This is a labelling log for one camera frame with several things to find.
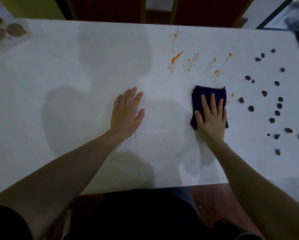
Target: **orange paint splatter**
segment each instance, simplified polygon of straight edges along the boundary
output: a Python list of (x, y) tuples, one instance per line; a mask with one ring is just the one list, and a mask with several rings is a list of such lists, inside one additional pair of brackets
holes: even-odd
[(172, 65), (174, 64), (175, 60), (177, 60), (178, 57), (179, 57), (182, 53), (183, 53), (183, 51), (180, 52), (179, 54), (177, 54), (177, 56), (175, 56), (175, 57), (171, 60), (171, 64), (172, 64)]

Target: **white tabletop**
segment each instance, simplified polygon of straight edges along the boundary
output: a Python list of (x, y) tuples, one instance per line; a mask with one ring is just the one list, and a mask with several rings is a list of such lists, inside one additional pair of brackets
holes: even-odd
[[(299, 176), (299, 53), (293, 34), (24, 22), (33, 37), (0, 51), (0, 191), (104, 133), (115, 97), (134, 86), (144, 92), (144, 120), (107, 158), (84, 193), (226, 182), (219, 163), (189, 125), (195, 85), (226, 86), (225, 141), (249, 165), (268, 178)], [(265, 58), (256, 62), (261, 53)], [(247, 75), (255, 83), (246, 81)], [(274, 115), (278, 97), (284, 98), (279, 117)], [(286, 127), (294, 133), (285, 133)], [(275, 133), (281, 134), (279, 140)]]

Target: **dark seed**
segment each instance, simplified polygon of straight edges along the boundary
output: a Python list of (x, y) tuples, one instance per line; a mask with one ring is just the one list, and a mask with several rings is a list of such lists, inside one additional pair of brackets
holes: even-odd
[(248, 110), (251, 111), (251, 112), (254, 112), (254, 106), (252, 106), (252, 105), (249, 106), (249, 107), (248, 107)]
[(287, 133), (293, 133), (293, 130), (292, 130), (291, 128), (285, 128), (285, 131), (286, 131)]

